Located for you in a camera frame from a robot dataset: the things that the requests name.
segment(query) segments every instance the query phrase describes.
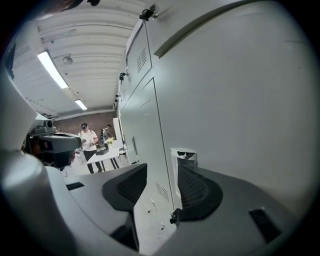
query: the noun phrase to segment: black pants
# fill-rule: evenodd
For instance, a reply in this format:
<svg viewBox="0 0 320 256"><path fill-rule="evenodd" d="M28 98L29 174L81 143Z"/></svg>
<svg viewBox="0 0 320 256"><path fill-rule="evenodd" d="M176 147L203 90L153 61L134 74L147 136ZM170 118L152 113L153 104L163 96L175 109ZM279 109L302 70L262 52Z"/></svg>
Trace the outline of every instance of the black pants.
<svg viewBox="0 0 320 256"><path fill-rule="evenodd" d="M84 153L85 160L88 161L95 153L97 153L97 150L92 150L92 151L85 151L84 150L83 153ZM92 167L92 163L88 163L87 165L88 165L88 169L89 169L90 173L93 174L94 173L94 168ZM99 162L95 162L95 165L96 165L96 167L98 167L98 171L101 172L102 169L101 169L100 163Z"/></svg>

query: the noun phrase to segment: white t-shirt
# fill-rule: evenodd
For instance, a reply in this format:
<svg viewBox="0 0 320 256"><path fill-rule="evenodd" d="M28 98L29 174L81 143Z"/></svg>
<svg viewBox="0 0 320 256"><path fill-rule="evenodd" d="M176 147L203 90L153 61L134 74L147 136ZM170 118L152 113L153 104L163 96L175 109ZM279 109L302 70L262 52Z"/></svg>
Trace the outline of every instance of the white t-shirt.
<svg viewBox="0 0 320 256"><path fill-rule="evenodd" d="M97 149L96 145L90 146L90 143L94 142L94 138L97 138L97 135L93 130L88 130L87 132L82 130L78 133L78 136L81 138L81 140L86 140L86 142L82 144L82 149L84 151L93 151Z"/></svg>

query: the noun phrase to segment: fluorescent ceiling light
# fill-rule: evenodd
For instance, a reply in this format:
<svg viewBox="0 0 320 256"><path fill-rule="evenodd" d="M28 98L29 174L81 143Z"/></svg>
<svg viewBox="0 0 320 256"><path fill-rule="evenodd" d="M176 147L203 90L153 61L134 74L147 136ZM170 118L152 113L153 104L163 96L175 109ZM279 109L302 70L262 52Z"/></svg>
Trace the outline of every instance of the fluorescent ceiling light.
<svg viewBox="0 0 320 256"><path fill-rule="evenodd" d="M68 88L67 83L58 72L47 51L39 53L38 59L40 60L46 71L48 71L53 80L58 84L58 86L61 87L61 89Z"/></svg>
<svg viewBox="0 0 320 256"><path fill-rule="evenodd" d="M87 110L86 106L82 103L80 99L75 100L75 103L77 103L79 107L82 108L83 110Z"/></svg>

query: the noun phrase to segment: white table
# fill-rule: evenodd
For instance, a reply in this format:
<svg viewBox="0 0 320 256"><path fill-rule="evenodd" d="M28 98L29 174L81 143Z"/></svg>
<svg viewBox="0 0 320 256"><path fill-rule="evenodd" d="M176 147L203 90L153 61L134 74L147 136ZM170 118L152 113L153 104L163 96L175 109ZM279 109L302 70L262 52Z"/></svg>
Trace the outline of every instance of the white table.
<svg viewBox="0 0 320 256"><path fill-rule="evenodd" d="M119 165L116 161L116 157L119 157L119 148L110 149L108 153L97 155L96 153L86 162L86 164L92 164L96 162L101 162L103 170L106 171L103 160L110 159L110 162L114 169L118 169Z"/></svg>

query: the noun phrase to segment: ceiling panel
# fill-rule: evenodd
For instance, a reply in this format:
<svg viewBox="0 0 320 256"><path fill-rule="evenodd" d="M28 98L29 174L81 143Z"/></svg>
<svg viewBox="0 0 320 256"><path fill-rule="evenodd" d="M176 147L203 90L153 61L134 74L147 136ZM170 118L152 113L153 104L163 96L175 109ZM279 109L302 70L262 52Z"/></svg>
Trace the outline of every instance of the ceiling panel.
<svg viewBox="0 0 320 256"><path fill-rule="evenodd" d="M92 7L83 1L72 10L38 20L43 47L47 49L69 88L60 89L39 62L23 32L17 37L13 64L14 82L42 114L112 106L118 89L118 68L128 37L146 0L101 0ZM72 64L65 64L70 57Z"/></svg>

